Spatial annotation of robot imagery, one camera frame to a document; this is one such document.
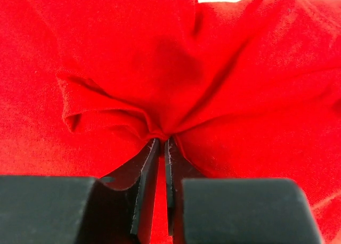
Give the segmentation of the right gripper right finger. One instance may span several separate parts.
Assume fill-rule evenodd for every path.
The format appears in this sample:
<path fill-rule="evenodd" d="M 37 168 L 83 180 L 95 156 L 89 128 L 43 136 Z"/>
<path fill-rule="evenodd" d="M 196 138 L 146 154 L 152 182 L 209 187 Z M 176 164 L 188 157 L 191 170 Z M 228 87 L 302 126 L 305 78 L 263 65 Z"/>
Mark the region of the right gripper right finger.
<path fill-rule="evenodd" d="M 174 243 L 323 243 L 305 193 L 288 178 L 210 178 L 165 143 Z"/>

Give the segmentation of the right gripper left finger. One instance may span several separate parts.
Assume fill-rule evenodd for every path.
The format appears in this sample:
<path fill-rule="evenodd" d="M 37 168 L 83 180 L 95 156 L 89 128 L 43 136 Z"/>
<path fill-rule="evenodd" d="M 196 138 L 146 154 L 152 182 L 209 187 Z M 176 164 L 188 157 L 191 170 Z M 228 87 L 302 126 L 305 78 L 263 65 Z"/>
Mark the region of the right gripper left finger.
<path fill-rule="evenodd" d="M 149 243 L 159 146 L 101 178 L 1 176 L 1 243 Z"/>

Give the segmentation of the red t-shirt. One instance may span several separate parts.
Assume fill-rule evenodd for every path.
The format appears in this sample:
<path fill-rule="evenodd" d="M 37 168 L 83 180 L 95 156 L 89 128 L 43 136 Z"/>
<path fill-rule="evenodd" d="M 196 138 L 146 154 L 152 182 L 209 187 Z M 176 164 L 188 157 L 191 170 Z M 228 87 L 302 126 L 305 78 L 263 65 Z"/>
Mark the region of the red t-shirt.
<path fill-rule="evenodd" d="M 287 177 L 340 243 L 340 0 L 1 0 L 1 173 L 100 177 L 173 137 Z"/>

